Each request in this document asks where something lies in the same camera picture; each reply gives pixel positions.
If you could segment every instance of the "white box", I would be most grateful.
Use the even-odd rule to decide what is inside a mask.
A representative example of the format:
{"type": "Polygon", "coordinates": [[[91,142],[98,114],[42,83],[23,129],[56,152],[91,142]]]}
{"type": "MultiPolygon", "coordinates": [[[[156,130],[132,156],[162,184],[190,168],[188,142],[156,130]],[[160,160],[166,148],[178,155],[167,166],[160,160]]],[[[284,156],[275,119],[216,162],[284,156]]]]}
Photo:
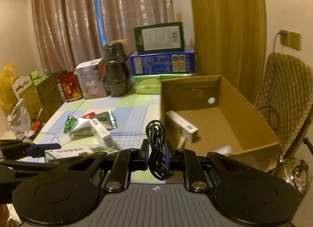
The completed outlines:
{"type": "Polygon", "coordinates": [[[45,162],[49,162],[49,160],[53,159],[61,159],[78,156],[81,153],[90,153],[93,154],[95,152],[103,151],[108,155],[118,153],[118,150],[107,148],[99,145],[90,145],[90,146],[82,146],[76,148],[59,148],[59,149],[49,149],[44,151],[44,160],[45,162]]]}
{"type": "Polygon", "coordinates": [[[173,110],[166,112],[165,117],[166,122],[168,122],[176,130],[179,130],[183,137],[185,137],[191,143],[196,141],[199,129],[192,123],[179,116],[173,110]]]}
{"type": "Polygon", "coordinates": [[[108,96],[103,82],[105,64],[101,63],[101,60],[95,59],[80,63],[75,69],[77,80],[85,99],[108,96]]]}
{"type": "Polygon", "coordinates": [[[97,145],[84,146],[77,148],[59,148],[59,149],[49,149],[44,151],[45,162],[48,162],[51,159],[61,159],[67,157],[78,156],[79,153],[93,153],[92,148],[99,147],[97,145]]]}
{"type": "Polygon", "coordinates": [[[92,132],[94,136],[97,138],[99,144],[104,147],[113,148],[114,142],[111,138],[111,134],[104,127],[104,125],[97,118],[93,118],[89,122],[92,132]]]}

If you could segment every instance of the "wall outlet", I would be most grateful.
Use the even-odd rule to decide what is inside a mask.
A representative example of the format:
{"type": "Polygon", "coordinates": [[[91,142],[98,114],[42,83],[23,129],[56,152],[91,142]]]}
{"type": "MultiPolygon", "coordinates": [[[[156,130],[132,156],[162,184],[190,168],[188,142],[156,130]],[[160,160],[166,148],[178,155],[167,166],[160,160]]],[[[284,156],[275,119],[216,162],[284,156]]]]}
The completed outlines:
{"type": "Polygon", "coordinates": [[[290,32],[287,30],[279,30],[279,32],[286,33],[287,35],[280,35],[281,45],[289,46],[290,44],[290,32]]]}
{"type": "Polygon", "coordinates": [[[301,50],[301,34],[290,32],[290,48],[301,50]]]}

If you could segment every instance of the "yellow plastic bag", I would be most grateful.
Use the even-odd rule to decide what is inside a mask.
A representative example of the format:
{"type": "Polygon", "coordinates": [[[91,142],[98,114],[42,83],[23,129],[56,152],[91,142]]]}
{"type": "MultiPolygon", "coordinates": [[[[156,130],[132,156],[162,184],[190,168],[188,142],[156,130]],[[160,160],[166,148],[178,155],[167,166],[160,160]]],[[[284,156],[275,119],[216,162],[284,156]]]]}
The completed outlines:
{"type": "Polygon", "coordinates": [[[6,117],[12,113],[18,102],[11,88],[17,79],[14,64],[6,64],[0,71],[0,107],[6,117]]]}

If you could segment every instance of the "black bottle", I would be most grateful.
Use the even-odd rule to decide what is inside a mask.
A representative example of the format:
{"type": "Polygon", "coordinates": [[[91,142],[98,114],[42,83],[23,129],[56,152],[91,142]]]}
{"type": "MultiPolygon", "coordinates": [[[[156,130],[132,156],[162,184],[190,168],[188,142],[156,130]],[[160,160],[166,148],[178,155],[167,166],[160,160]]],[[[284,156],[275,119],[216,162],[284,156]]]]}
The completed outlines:
{"type": "Polygon", "coordinates": [[[103,46],[101,62],[106,65],[104,86],[112,96],[123,96],[128,92],[129,71],[125,64],[127,59],[121,43],[107,43],[103,46]]]}

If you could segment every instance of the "open cardboard box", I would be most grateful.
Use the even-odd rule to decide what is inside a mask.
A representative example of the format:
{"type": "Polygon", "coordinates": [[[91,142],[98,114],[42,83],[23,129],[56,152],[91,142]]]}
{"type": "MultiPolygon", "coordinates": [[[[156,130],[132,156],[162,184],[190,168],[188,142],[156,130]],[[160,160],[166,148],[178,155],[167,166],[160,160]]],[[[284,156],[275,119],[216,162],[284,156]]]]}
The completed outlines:
{"type": "MultiPolygon", "coordinates": [[[[161,115],[169,110],[195,125],[198,139],[184,148],[197,155],[231,146],[231,158],[262,171],[276,166],[280,142],[253,105],[223,76],[199,76],[162,81],[161,115]],[[214,97],[214,103],[208,99],[214,97]]],[[[181,134],[166,126],[174,148],[181,134]]]]}
{"type": "Polygon", "coordinates": [[[37,119],[42,108],[39,119],[47,122],[63,104],[54,76],[50,75],[42,81],[36,86],[36,90],[32,84],[20,96],[25,99],[25,107],[31,119],[37,119]]]}

